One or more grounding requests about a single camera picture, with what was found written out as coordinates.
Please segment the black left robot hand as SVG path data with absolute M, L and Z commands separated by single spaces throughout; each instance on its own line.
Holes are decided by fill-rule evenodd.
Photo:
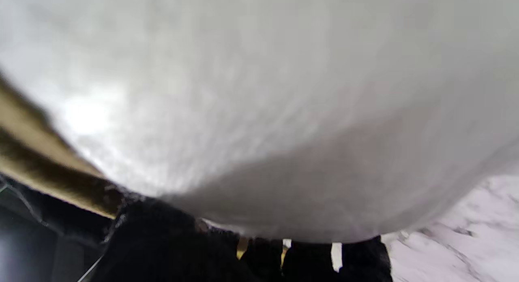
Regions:
M 201 229 L 190 214 L 155 199 L 126 201 L 111 227 L 93 282 L 391 282 L 381 237 L 343 244 L 339 271 L 331 244 L 238 237 Z

